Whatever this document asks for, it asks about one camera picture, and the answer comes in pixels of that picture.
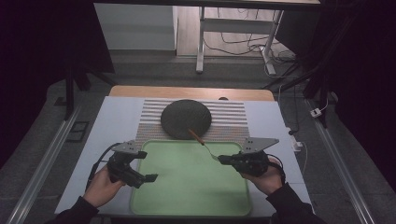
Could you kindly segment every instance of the floor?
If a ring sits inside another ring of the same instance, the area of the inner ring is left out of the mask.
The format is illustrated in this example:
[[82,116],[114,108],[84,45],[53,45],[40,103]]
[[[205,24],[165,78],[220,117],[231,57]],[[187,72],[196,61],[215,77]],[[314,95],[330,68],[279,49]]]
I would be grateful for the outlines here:
[[[199,8],[178,7],[177,29],[177,56],[194,57],[198,48],[199,39]],[[206,7],[205,18],[223,18],[249,21],[271,21],[273,10],[243,9],[243,8],[216,8]],[[261,54],[257,46],[265,45],[268,35],[230,34],[205,32],[205,56],[221,57],[256,57]],[[282,44],[274,41],[271,49],[277,55],[280,51],[288,50]],[[288,56],[292,52],[282,52]]]

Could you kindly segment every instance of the sleeve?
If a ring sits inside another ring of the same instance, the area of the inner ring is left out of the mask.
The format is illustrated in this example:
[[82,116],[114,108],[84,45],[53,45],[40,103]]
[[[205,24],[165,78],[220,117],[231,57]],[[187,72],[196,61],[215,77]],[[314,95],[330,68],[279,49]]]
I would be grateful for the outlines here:
[[85,201],[82,197],[68,210],[62,211],[55,219],[46,224],[88,224],[99,210]]
[[325,224],[317,217],[309,203],[303,203],[294,190],[286,183],[267,197],[267,201],[275,208],[272,219],[279,224],[313,223]]

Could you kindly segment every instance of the finger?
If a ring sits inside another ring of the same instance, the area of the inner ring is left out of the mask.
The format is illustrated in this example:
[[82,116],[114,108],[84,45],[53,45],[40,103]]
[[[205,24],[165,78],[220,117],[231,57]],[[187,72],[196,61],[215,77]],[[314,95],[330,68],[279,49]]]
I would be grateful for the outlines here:
[[112,183],[112,186],[115,190],[119,190],[120,188],[122,188],[123,186],[125,186],[125,183],[121,180],[118,180],[115,183]]
[[243,174],[243,173],[239,173],[243,178],[251,180],[252,178],[254,178],[252,175],[247,175],[247,174]]
[[275,158],[270,157],[270,158],[268,158],[268,160],[273,162],[273,163],[276,163],[276,164],[280,165],[280,161],[275,159]]

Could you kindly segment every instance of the hand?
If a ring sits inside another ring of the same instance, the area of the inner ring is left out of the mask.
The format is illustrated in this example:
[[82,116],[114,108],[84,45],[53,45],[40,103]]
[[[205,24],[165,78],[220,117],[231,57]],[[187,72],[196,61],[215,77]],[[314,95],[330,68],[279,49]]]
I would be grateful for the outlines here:
[[93,180],[87,191],[85,191],[83,198],[88,203],[92,204],[92,206],[100,207],[113,199],[119,189],[124,185],[125,183],[120,180],[112,183],[110,181],[107,166],[104,166],[93,177]]
[[[270,158],[270,161],[278,163],[278,161],[272,158]],[[242,173],[241,176],[244,177],[245,179],[250,180],[256,186],[257,189],[259,189],[261,192],[263,192],[266,195],[270,195],[274,191],[282,187],[280,172],[273,166],[268,166],[267,172],[265,172],[263,175],[258,177],[253,175],[242,174]]]

